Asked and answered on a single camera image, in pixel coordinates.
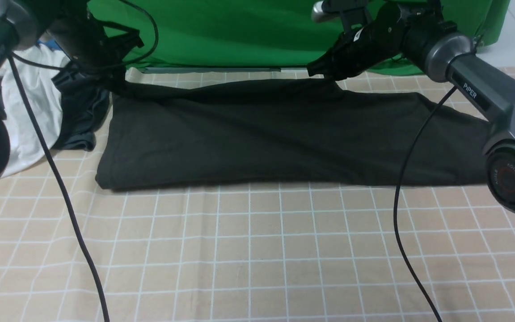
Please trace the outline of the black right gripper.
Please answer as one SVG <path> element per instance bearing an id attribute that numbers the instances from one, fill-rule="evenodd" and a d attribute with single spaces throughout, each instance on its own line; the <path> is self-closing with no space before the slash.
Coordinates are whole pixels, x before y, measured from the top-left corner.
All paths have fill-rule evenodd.
<path id="1" fill-rule="evenodd" d="M 401 52 L 411 23 L 419 16 L 417 2 L 386 2 L 366 25 L 343 26 L 337 41 L 307 64 L 308 75 L 341 81 L 359 76 Z"/>

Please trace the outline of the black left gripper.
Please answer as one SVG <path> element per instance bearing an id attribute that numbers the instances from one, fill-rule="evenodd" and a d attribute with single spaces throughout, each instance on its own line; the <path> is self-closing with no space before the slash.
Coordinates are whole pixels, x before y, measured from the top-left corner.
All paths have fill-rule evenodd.
<path id="1" fill-rule="evenodd" d="M 85 76 L 107 90 L 125 90 L 123 58 L 144 43 L 139 30 L 96 20 L 86 0 L 61 0 L 50 35 Z"/>

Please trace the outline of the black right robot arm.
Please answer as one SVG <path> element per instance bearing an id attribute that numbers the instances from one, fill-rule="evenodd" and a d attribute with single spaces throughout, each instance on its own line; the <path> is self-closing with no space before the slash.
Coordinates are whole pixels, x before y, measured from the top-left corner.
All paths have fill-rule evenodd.
<path id="1" fill-rule="evenodd" d="M 339 18 L 343 32 L 322 57 L 307 64 L 308 74 L 341 81 L 401 55 L 431 81 L 450 82 L 492 124 L 484 148 L 488 187 L 515 213 L 515 79 L 477 57 L 473 40 L 445 20 L 439 0 L 387 0 L 375 18 L 367 7 L 366 0 L 313 4 L 313 22 Z"/>

